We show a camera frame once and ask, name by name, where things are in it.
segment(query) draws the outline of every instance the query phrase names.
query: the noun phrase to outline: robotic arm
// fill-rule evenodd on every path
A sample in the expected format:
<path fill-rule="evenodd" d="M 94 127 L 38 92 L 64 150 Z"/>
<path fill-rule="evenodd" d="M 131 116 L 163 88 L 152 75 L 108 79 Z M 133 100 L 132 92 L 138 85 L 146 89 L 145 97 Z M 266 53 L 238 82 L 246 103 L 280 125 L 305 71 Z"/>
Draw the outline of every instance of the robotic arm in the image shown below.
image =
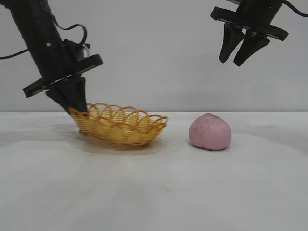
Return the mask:
<path fill-rule="evenodd" d="M 283 29 L 272 26 L 271 22 L 283 4 L 300 16 L 300 12 L 286 0 L 227 0 L 238 4 L 235 12 L 215 7 L 211 17 L 225 23 L 225 34 L 219 59 L 225 63 L 235 48 L 243 41 L 234 62 L 241 66 L 250 56 L 267 46 L 268 37 L 284 41 L 289 35 Z"/>
<path fill-rule="evenodd" d="M 27 45 L 28 49 L 18 54 L 29 51 L 42 76 L 24 88 L 26 97 L 45 91 L 68 113 L 70 107 L 86 112 L 85 79 L 82 74 L 103 64 L 99 55 L 89 54 L 90 45 L 85 43 L 86 28 L 76 24 L 65 29 L 83 28 L 84 38 L 79 44 L 67 39 L 63 41 L 56 27 L 64 28 L 58 25 L 47 0 L 0 0 L 0 4 L 11 11 Z"/>

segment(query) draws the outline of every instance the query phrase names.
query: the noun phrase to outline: black robotic arm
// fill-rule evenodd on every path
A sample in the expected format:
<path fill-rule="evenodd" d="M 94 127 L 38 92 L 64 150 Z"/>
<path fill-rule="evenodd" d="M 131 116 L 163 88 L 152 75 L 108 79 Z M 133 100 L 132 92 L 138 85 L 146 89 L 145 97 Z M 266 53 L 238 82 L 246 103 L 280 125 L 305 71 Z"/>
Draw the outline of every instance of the black robotic arm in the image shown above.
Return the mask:
<path fill-rule="evenodd" d="M 85 43 L 86 28 L 79 24 L 67 28 L 82 27 L 84 37 L 79 44 L 67 39 L 63 41 L 57 30 L 61 27 L 51 13 L 47 0 L 0 0 L 0 4 L 11 11 L 27 45 L 26 51 L 30 52 L 42 76 L 24 88 L 26 97 L 45 91 L 67 112 L 70 107 L 87 111 L 82 73 L 103 62 L 99 55 L 89 55 L 90 45 Z"/>

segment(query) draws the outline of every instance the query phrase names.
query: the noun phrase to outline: white wall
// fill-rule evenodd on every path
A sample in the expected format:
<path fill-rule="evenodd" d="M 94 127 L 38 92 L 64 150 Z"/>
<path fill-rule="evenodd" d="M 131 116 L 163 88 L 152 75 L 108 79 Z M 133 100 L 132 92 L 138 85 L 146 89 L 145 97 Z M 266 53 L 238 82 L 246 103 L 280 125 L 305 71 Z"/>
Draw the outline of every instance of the white wall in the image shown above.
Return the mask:
<path fill-rule="evenodd" d="M 85 74 L 88 102 L 154 111 L 308 110 L 308 19 L 283 6 L 273 24 L 291 34 L 241 68 L 218 60 L 223 23 L 210 18 L 224 0 L 50 0 L 59 23 L 83 23 L 92 54 L 105 65 Z M 308 1 L 292 0 L 308 12 Z M 8 10 L 0 8 L 0 55 L 25 48 Z M 80 30 L 61 33 L 81 39 Z M 39 79 L 29 54 L 0 61 L 0 111 L 61 111 L 44 93 L 22 88 Z"/>

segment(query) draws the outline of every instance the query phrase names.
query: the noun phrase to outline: steamed bun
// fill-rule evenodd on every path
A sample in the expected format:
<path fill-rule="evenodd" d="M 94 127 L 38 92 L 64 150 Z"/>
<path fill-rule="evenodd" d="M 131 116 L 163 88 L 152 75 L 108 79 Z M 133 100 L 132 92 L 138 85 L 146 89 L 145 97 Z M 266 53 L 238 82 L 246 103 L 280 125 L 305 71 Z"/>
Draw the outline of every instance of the steamed bun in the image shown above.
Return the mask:
<path fill-rule="evenodd" d="M 189 139 L 194 146 L 213 151 L 228 148 L 231 137 L 227 122 L 211 113 L 197 118 L 189 129 Z"/>

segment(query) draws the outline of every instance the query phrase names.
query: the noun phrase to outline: basket rim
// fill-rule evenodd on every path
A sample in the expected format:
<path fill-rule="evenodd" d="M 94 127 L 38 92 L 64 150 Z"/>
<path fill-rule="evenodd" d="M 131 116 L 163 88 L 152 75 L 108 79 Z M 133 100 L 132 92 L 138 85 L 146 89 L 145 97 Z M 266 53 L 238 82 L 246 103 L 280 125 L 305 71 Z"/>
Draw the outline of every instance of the basket rim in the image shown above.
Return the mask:
<path fill-rule="evenodd" d="M 90 111 L 92 109 L 101 110 L 101 111 L 110 110 L 112 112 L 116 112 L 111 118 L 107 118 L 107 117 L 104 117 L 104 116 L 98 116 L 98 117 L 93 117 L 93 118 L 88 118 L 88 119 L 91 119 L 92 121 L 96 121 L 96 122 L 100 122 L 100 123 L 102 122 L 102 120 L 106 120 L 111 124 L 111 125 L 109 125 L 110 128 L 127 126 L 132 131 L 135 131 L 135 132 L 138 132 L 139 134 L 144 134 L 144 135 L 149 134 L 153 129 L 163 129 L 163 128 L 165 128 L 167 126 L 167 122 L 169 121 L 169 118 L 167 116 L 162 116 L 162 115 L 159 115 L 159 114 L 152 114 L 151 115 L 144 110 L 138 110 L 137 108 L 132 107 L 132 106 L 121 107 L 119 105 L 115 105 L 115 104 L 109 105 L 109 104 L 106 104 L 106 103 L 96 103 L 96 104 L 87 103 L 87 106 L 89 106 L 88 112 L 80 112 L 77 109 L 72 108 L 72 107 L 69 108 L 69 111 L 72 114 L 72 117 L 74 117 L 74 116 L 89 117 Z M 105 108 L 100 109 L 100 108 L 98 108 L 98 106 L 105 106 Z M 125 111 L 127 109 L 132 109 L 134 111 L 129 113 L 129 112 Z M 126 114 L 123 122 L 115 122 L 115 121 L 112 120 L 118 112 L 122 112 L 122 113 Z M 132 114 L 139 114 L 139 113 L 145 114 L 146 116 L 143 116 L 143 118 L 138 122 L 137 125 L 134 126 L 134 125 L 131 125 L 129 123 L 126 123 L 127 119 Z M 157 120 L 151 120 L 151 117 L 157 117 L 158 119 Z M 139 123 L 146 118 L 149 118 L 152 121 L 152 123 L 150 125 L 139 126 Z"/>

